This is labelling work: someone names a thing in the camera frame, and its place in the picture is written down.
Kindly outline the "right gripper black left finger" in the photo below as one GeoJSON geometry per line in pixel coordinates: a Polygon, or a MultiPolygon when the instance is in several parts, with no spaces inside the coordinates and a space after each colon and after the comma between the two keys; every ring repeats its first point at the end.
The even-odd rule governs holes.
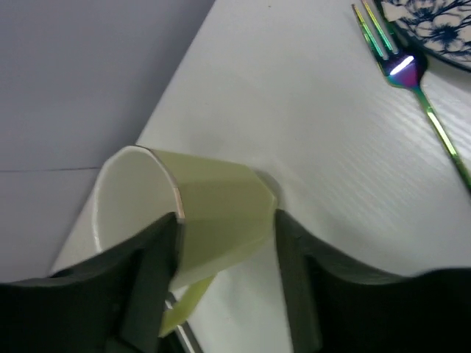
{"type": "Polygon", "coordinates": [[[168,213],[50,277],[1,284],[1,351],[157,352],[179,239],[168,213]]]}

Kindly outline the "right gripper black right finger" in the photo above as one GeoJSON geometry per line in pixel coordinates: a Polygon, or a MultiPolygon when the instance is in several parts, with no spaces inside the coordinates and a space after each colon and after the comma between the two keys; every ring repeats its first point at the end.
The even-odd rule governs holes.
{"type": "Polygon", "coordinates": [[[373,268],[275,213],[295,352],[468,352],[470,270],[402,277],[373,268]]]}

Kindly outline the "pale yellow cup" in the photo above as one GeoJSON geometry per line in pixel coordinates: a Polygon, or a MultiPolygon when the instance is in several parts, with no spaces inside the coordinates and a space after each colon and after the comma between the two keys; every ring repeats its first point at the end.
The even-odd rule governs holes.
{"type": "Polygon", "coordinates": [[[176,215],[183,236],[170,288],[185,293],[163,317],[160,334],[167,335],[188,319],[220,271],[270,239],[276,208],[276,195],[245,165],[128,146],[99,173],[92,225],[108,247],[176,215]]]}

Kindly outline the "blue white patterned plate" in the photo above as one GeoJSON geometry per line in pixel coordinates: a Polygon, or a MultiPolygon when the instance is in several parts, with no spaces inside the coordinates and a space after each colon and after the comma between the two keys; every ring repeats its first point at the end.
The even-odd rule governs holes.
{"type": "Polygon", "coordinates": [[[428,55],[470,71],[469,1],[376,1],[402,37],[428,55]]]}

